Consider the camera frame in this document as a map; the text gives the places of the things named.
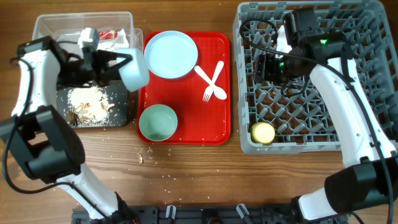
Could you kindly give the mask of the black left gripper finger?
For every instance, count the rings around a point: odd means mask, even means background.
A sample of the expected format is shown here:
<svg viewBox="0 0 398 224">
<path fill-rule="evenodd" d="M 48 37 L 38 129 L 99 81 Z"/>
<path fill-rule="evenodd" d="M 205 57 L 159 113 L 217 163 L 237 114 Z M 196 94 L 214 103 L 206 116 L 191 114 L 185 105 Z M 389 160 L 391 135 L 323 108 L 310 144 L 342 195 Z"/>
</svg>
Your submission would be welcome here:
<svg viewBox="0 0 398 224">
<path fill-rule="evenodd" d="M 117 58 L 123 58 L 124 60 L 127 60 L 127 62 L 130 62 L 132 60 L 132 56 L 130 54 L 110 52 L 105 50 L 99 50 L 99 54 L 104 58 L 106 62 L 117 60 Z"/>
<path fill-rule="evenodd" d="M 111 81 L 122 80 L 127 77 L 128 70 L 127 66 L 130 64 L 127 60 L 117 62 L 112 60 L 108 63 L 108 67 L 105 71 L 99 75 L 99 85 L 108 86 Z"/>
</svg>

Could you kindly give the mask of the red snack wrapper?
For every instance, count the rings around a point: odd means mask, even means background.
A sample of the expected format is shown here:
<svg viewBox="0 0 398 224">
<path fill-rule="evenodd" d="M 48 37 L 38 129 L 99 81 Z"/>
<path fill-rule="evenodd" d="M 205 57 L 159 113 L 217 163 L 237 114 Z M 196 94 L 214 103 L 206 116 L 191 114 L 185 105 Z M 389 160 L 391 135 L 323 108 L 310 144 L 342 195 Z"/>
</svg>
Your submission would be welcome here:
<svg viewBox="0 0 398 224">
<path fill-rule="evenodd" d="M 105 30 L 99 32 L 99 39 L 106 40 L 106 39 L 114 39 L 118 36 L 117 30 Z"/>
</svg>

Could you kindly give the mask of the light blue food bowl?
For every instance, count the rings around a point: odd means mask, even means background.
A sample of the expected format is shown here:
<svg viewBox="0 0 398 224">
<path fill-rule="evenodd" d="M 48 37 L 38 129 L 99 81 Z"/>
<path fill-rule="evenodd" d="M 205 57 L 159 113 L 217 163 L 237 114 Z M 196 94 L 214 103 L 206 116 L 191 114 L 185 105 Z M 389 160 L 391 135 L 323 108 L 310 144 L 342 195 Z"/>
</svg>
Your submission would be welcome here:
<svg viewBox="0 0 398 224">
<path fill-rule="evenodd" d="M 145 87 L 149 83 L 150 75 L 142 51 L 137 48 L 124 48 L 118 49 L 116 52 L 128 54 L 132 57 L 130 62 L 119 69 L 121 80 L 125 87 L 130 92 Z"/>
</svg>

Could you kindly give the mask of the white plastic spoon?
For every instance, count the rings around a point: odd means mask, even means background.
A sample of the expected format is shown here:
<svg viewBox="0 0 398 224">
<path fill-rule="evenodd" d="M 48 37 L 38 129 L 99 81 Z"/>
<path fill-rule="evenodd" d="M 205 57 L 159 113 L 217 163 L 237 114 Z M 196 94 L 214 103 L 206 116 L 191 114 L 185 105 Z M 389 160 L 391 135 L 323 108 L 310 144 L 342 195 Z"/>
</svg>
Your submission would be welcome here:
<svg viewBox="0 0 398 224">
<path fill-rule="evenodd" d="M 202 78 L 204 81 L 206 81 L 209 86 L 206 87 L 204 95 L 203 95 L 203 101 L 209 102 L 211 95 L 214 93 L 215 96 L 220 99 L 220 100 L 225 100 L 227 99 L 227 94 L 222 89 L 221 87 L 218 87 L 215 85 L 215 82 L 211 80 L 208 75 L 203 71 L 203 69 L 199 66 L 196 65 L 194 66 L 194 71 Z"/>
</svg>

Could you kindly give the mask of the light blue plate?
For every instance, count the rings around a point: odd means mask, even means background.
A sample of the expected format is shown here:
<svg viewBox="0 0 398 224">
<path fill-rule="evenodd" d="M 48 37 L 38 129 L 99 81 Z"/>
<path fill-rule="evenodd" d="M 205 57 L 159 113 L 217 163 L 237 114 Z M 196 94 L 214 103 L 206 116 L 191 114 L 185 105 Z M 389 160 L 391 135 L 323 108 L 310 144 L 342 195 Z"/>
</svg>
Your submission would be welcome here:
<svg viewBox="0 0 398 224">
<path fill-rule="evenodd" d="M 198 60 L 198 47 L 180 31 L 168 30 L 153 36 L 144 49 L 149 70 L 160 78 L 176 79 L 188 74 Z"/>
</svg>

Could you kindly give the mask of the white plastic fork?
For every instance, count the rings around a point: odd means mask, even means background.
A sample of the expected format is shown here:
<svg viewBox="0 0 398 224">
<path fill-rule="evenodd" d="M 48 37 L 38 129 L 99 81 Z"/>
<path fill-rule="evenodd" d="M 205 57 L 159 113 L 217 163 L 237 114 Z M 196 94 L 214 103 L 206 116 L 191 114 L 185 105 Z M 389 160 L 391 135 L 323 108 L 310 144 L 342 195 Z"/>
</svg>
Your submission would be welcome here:
<svg viewBox="0 0 398 224">
<path fill-rule="evenodd" d="M 224 62 L 223 62 L 223 61 L 219 61 L 219 62 L 217 63 L 217 65 L 216 65 L 215 71 L 214 71 L 214 73 L 213 73 L 213 77 L 212 77 L 212 79 L 211 79 L 211 81 L 212 81 L 213 83 L 216 83 L 216 81 L 217 81 L 217 79 L 218 79 L 218 77 L 219 77 L 219 75 L 220 75 L 220 73 L 221 73 L 223 67 L 224 67 Z M 205 89 L 205 92 L 204 92 L 204 95 L 203 95 L 203 101 L 209 102 L 209 100 L 210 100 L 212 94 L 213 94 L 213 89 L 212 89 L 212 87 L 208 86 L 208 87 Z"/>
</svg>

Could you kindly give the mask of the yellow plastic cup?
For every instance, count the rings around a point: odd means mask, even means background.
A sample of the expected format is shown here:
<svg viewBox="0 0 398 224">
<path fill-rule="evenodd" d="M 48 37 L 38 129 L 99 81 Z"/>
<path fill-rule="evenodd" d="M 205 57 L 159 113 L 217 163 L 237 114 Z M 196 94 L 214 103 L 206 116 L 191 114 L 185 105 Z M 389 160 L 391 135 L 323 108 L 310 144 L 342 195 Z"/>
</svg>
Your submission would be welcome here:
<svg viewBox="0 0 398 224">
<path fill-rule="evenodd" d="M 274 138 L 275 129 L 269 123 L 258 122 L 251 128 L 251 139 L 255 143 L 270 144 Z"/>
</svg>

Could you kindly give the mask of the green bowl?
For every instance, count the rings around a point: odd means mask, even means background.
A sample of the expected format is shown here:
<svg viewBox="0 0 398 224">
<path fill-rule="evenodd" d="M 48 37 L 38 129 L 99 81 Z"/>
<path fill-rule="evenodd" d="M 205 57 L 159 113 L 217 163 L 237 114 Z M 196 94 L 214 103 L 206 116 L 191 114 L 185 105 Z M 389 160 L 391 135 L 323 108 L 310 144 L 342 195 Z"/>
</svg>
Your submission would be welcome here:
<svg viewBox="0 0 398 224">
<path fill-rule="evenodd" d="M 152 105 L 139 118 L 139 130 L 150 141 L 161 142 L 169 139 L 176 132 L 177 126 L 177 115 L 167 105 Z"/>
</svg>

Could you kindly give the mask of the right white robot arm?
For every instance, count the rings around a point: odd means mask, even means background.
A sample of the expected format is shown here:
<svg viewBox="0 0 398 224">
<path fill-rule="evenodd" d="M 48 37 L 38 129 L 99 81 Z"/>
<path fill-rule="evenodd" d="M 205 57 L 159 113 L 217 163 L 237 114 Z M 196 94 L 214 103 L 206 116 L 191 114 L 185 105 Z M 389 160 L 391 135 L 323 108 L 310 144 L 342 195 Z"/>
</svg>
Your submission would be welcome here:
<svg viewBox="0 0 398 224">
<path fill-rule="evenodd" d="M 275 28 L 274 42 L 290 51 L 262 48 L 253 77 L 286 86 L 304 77 L 321 94 L 340 140 L 344 169 L 324 186 L 292 200 L 289 220 L 311 223 L 355 214 L 397 198 L 397 151 L 382 131 L 359 82 L 354 53 L 342 31 L 321 30 L 315 11 L 296 9 Z"/>
</svg>

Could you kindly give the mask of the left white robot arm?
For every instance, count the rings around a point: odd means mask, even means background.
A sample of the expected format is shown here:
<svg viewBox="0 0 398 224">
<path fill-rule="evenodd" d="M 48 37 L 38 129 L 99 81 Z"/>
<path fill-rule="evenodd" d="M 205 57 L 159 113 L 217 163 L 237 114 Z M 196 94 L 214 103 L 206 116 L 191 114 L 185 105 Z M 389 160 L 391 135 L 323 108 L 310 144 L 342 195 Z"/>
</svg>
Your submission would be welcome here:
<svg viewBox="0 0 398 224">
<path fill-rule="evenodd" d="M 56 92 L 107 86 L 120 80 L 129 91 L 148 84 L 149 70 L 139 49 L 116 52 L 97 48 L 91 37 L 81 55 L 68 53 L 50 36 L 21 44 L 15 61 L 21 69 L 19 96 L 12 115 L 1 122 L 5 155 L 12 155 L 25 175 L 41 180 L 45 190 L 58 187 L 71 195 L 93 223 L 137 223 L 138 216 L 90 170 L 80 138 L 57 111 Z"/>
</svg>

